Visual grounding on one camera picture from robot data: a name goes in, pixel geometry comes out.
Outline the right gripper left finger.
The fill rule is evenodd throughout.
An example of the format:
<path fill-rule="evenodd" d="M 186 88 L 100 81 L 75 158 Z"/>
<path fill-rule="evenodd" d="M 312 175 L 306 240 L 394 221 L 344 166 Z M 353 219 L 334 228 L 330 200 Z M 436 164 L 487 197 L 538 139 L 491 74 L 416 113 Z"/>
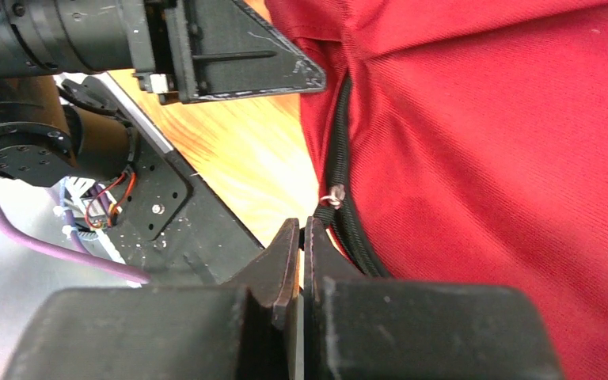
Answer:
<path fill-rule="evenodd" d="M 298 220 L 219 285 L 71 288 L 34 314 L 6 379 L 292 379 Z"/>

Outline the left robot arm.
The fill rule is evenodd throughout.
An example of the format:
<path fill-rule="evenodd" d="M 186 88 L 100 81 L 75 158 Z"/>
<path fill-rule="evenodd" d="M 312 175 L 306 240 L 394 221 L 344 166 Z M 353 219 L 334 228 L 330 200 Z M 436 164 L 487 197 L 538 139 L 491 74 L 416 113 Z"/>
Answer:
<path fill-rule="evenodd" d="M 0 177 L 50 187 L 128 171 L 134 128 L 55 82 L 122 69 L 164 105 L 308 93 L 326 82 L 243 1 L 0 1 Z"/>

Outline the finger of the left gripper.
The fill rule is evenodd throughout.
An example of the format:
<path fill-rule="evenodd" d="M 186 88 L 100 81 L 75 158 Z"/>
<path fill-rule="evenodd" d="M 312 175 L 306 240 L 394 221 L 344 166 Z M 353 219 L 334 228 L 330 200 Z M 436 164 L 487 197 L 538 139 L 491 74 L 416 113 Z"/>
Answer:
<path fill-rule="evenodd" d="M 179 1 L 177 51 L 182 103 L 326 87 L 324 70 L 243 1 Z"/>

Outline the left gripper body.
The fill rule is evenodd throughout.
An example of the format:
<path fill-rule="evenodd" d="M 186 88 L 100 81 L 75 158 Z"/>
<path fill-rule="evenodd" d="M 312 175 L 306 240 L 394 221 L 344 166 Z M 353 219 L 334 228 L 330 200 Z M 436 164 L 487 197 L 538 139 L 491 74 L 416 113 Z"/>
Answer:
<path fill-rule="evenodd" d="M 131 67 L 139 88 L 161 105 L 198 102 L 194 13 L 188 1 L 120 1 Z"/>

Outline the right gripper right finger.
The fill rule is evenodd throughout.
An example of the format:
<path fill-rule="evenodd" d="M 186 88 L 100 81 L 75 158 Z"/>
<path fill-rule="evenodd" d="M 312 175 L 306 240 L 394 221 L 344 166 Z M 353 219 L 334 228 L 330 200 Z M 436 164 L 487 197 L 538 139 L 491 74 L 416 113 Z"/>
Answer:
<path fill-rule="evenodd" d="M 376 279 L 309 218 L 304 249 L 307 379 L 562 379 L 533 303 L 510 287 Z"/>

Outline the red student backpack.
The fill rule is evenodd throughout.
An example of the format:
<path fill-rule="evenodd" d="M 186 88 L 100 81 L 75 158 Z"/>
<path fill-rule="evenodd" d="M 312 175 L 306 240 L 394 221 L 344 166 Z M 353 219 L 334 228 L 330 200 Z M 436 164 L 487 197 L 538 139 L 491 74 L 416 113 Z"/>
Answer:
<path fill-rule="evenodd" d="M 538 306 L 570 379 L 608 379 L 608 1 L 269 1 L 327 73 L 301 98 L 325 196 L 390 274 Z"/>

